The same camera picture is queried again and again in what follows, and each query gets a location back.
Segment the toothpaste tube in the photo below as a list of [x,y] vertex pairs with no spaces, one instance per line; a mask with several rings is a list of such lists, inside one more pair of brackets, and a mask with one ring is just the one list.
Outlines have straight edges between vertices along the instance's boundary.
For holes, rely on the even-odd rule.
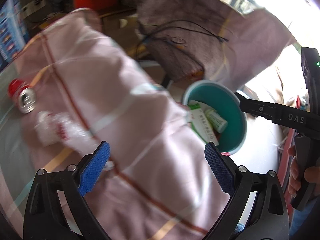
[[199,104],[189,106],[191,113],[192,129],[205,143],[213,142],[216,146],[219,142]]
[[212,125],[212,128],[215,129],[218,133],[222,133],[227,128],[228,122],[225,119],[223,119],[214,108],[208,106],[205,103],[198,102],[195,100],[189,101],[189,105],[195,104],[200,105],[201,109],[204,111],[205,116]]
[[227,128],[228,122],[224,120],[214,109],[207,109],[204,114],[212,124],[212,127],[218,133],[222,133]]

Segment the pink blanket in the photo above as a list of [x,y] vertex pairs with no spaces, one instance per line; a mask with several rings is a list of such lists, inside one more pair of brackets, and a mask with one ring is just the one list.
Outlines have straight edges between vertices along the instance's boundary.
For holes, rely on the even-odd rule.
[[[8,158],[0,157],[0,203],[17,232],[22,236],[36,171],[63,170],[83,155],[59,143],[42,147],[34,126],[37,113],[47,110],[68,112],[97,143],[110,143],[114,171],[103,172],[85,199],[112,239],[202,239],[229,197],[204,158],[204,143],[187,125],[187,112],[101,33],[91,10],[76,10],[38,34],[4,74],[30,82],[47,65],[31,113],[20,114],[2,95],[8,110],[1,111],[0,140],[13,136],[3,120],[16,123],[15,136],[22,138],[19,147],[7,143],[1,154]],[[19,164],[21,156],[26,160]],[[61,202],[76,230],[63,196]]]

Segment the soda can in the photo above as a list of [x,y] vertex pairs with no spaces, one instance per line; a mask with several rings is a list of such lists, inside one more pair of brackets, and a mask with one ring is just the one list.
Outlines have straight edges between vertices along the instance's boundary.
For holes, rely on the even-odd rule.
[[8,96],[23,114],[27,114],[35,108],[36,92],[33,87],[21,79],[11,81],[8,87]]

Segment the pink cloth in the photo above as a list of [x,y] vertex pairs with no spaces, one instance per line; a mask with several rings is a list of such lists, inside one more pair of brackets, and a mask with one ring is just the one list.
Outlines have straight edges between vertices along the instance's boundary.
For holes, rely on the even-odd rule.
[[[187,112],[101,33],[96,13],[66,15],[38,34],[14,64],[27,81],[52,64],[35,86],[35,109],[21,115],[35,170],[63,149],[59,143],[41,146],[37,113],[68,112],[97,143],[110,143],[114,176],[103,172],[85,198],[112,239],[203,238],[229,199],[204,158],[204,143],[188,127]],[[72,153],[55,170],[81,157]],[[7,212],[10,203],[0,201]]]

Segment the black cable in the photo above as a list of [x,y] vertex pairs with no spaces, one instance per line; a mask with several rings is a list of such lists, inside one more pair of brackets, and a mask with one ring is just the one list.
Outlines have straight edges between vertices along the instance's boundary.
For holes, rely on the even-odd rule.
[[167,27],[162,28],[162,29],[160,29],[160,30],[153,31],[152,33],[150,33],[150,34],[148,34],[146,37],[144,37],[141,41],[139,41],[139,43],[137,44],[137,47],[136,47],[135,59],[137,60],[138,48],[141,46],[141,44],[142,44],[143,42],[145,42],[145,41],[146,41],[148,38],[150,38],[152,35],[157,34],[157,33],[159,33],[159,32],[162,32],[162,31],[167,30],[167,29],[171,29],[171,28],[177,28],[177,29],[182,29],[182,30],[187,30],[187,31],[195,32],[195,33],[201,33],[201,34],[204,34],[204,35],[212,36],[210,33],[204,33],[204,32],[200,32],[200,31],[196,31],[196,30],[191,30],[191,29],[187,29],[187,28],[183,28],[183,27],[179,27],[179,26],[167,26]]
[[194,62],[196,62],[201,68],[202,70],[204,70],[204,66],[198,62],[195,58],[193,58],[191,55],[189,55],[186,51],[182,50],[182,49],[179,49],[177,48],[176,46],[174,46],[172,43],[168,42],[167,40],[165,39],[162,39],[162,38],[152,38],[153,40],[161,40],[161,41],[164,41],[165,43],[167,43],[168,45],[172,46],[173,48],[179,50],[180,52],[182,52],[183,54],[185,54],[188,58],[190,58],[191,60],[193,60]]
[[[204,32],[200,32],[200,31],[196,31],[196,30],[191,30],[191,29],[188,29],[188,28],[183,28],[183,27],[179,27],[179,26],[167,26],[167,27],[164,27],[162,29],[160,29],[161,27],[163,26],[166,26],[170,23],[174,23],[174,22],[190,22],[192,24],[195,24],[197,26],[199,26],[200,28],[202,28],[203,30],[207,31],[208,33],[204,33]],[[139,43],[137,44],[137,47],[136,47],[136,52],[135,52],[135,59],[138,60],[138,48],[141,46],[141,44],[143,42],[145,42],[148,38],[150,38],[152,35],[156,34],[156,33],[159,33],[159,32],[162,32],[164,30],[167,30],[167,29],[170,29],[170,28],[178,28],[178,29],[182,29],[182,30],[187,30],[187,31],[191,31],[191,32],[195,32],[195,33],[201,33],[201,34],[205,34],[205,35],[209,35],[209,36],[213,36],[215,38],[217,38],[220,42],[223,42],[223,41],[229,41],[228,39],[226,38],[223,38],[223,37],[220,37],[218,35],[215,35],[213,34],[212,32],[210,32],[209,30],[207,30],[206,28],[202,27],[201,25],[199,25],[198,23],[195,23],[195,22],[192,22],[192,21],[189,21],[189,20],[172,20],[172,21],[169,21],[167,23],[164,23],[162,25],[159,25],[157,28],[155,28],[155,30],[153,30],[151,33],[149,33],[148,35],[146,35],[141,41],[139,41]]]
[[166,23],[163,23],[163,24],[159,25],[154,31],[156,31],[156,30],[157,30],[158,28],[160,28],[160,27],[163,27],[163,26],[165,26],[165,25],[168,25],[168,24],[174,23],[174,22],[189,22],[189,23],[192,23],[192,24],[197,25],[198,27],[202,28],[203,30],[207,31],[207,32],[210,33],[212,36],[216,37],[219,41],[220,41],[220,39],[222,39],[222,40],[224,40],[224,41],[229,41],[229,40],[226,39],[226,38],[223,38],[223,37],[221,37],[221,36],[218,36],[218,35],[213,34],[213,33],[210,32],[209,30],[207,30],[206,28],[204,28],[204,27],[202,27],[201,25],[199,25],[198,23],[195,23],[195,22],[190,21],[190,20],[172,20],[172,21],[169,21],[169,22],[166,22]]

